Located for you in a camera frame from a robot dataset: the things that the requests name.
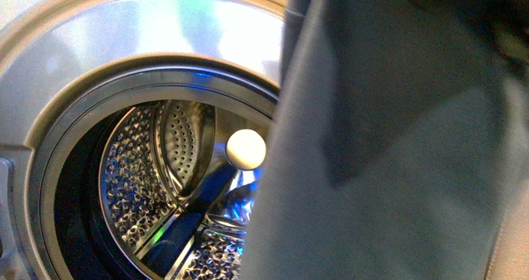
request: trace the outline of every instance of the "metal surface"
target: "metal surface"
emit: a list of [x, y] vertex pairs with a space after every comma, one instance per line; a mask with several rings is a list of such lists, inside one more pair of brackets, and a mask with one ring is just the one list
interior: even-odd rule
[[[139, 67], [188, 63], [189, 59], [216, 63], [214, 67], [234, 67], [277, 85], [285, 2], [0, 0], [0, 157], [12, 158], [16, 163], [11, 214], [19, 231], [19, 246], [23, 246], [27, 256], [24, 269], [37, 278], [68, 279], [64, 263], [53, 259], [56, 262], [51, 264], [47, 258], [44, 247], [53, 256], [60, 252], [54, 235], [46, 230], [52, 219], [41, 219], [40, 215], [52, 214], [52, 200], [46, 194], [54, 184], [43, 183], [43, 176], [38, 175], [53, 175], [56, 168], [43, 164], [47, 159], [35, 157], [35, 150], [46, 153], [55, 148], [42, 145], [45, 135], [48, 140], [56, 140], [77, 119], [54, 127], [61, 113], [104, 79]], [[189, 10], [185, 12], [194, 13], [194, 18], [186, 16], [182, 7]], [[20, 19], [11, 21], [28, 9]], [[142, 82], [166, 80], [154, 77]], [[230, 94], [231, 90], [228, 85], [226, 91]], [[146, 96], [156, 95], [153, 92], [164, 94], [153, 90]], [[114, 110], [126, 104], [117, 103], [120, 105]], [[112, 104], [103, 108], [112, 108]], [[80, 124], [95, 123], [93, 119], [94, 116], [85, 118]], [[87, 131], [81, 126], [74, 129], [79, 133]], [[54, 161], [60, 162], [60, 158], [57, 156]]]
[[171, 100], [159, 113], [157, 162], [173, 188], [173, 196], [183, 198], [197, 186], [208, 167], [215, 136], [215, 109], [199, 102]]
[[156, 108], [133, 108], [116, 126], [101, 162], [102, 210], [118, 243], [138, 250], [176, 210], [152, 159]]
[[266, 135], [251, 120], [186, 100], [133, 107], [117, 124], [102, 154], [100, 204], [114, 241], [144, 275], [238, 279], [258, 176], [225, 173], [225, 148], [233, 132], [262, 141], [256, 130]]

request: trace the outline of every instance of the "stainless steel drum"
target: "stainless steel drum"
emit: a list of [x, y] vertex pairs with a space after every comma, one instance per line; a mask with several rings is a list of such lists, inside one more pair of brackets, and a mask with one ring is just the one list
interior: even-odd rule
[[0, 36], [0, 278], [237, 279], [226, 143], [268, 134], [286, 0], [39, 1]]

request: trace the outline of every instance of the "perforated drum surface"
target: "perforated drum surface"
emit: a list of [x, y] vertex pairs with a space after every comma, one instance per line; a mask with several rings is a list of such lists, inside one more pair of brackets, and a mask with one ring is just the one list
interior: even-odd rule
[[[124, 115], [105, 146], [99, 185], [107, 226], [131, 262], [149, 261], [151, 250], [165, 244], [160, 238], [186, 219], [189, 200], [208, 192], [202, 185], [206, 171], [227, 163], [225, 151], [219, 154], [227, 138], [252, 125], [225, 110], [185, 100], [138, 105]], [[175, 262], [179, 268], [158, 276], [238, 279], [244, 227], [256, 189], [252, 182], [259, 172], [233, 171], [224, 179], [214, 178], [225, 188], [211, 199], [188, 251]]]
[[115, 128], [102, 161], [104, 212], [132, 249], [176, 207], [151, 157], [154, 113], [150, 107], [132, 109]]

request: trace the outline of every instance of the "gray cloth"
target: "gray cloth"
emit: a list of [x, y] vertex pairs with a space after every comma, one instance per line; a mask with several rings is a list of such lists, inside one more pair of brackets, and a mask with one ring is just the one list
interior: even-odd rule
[[311, 0], [241, 278], [483, 279], [528, 167], [504, 64], [405, 0]]

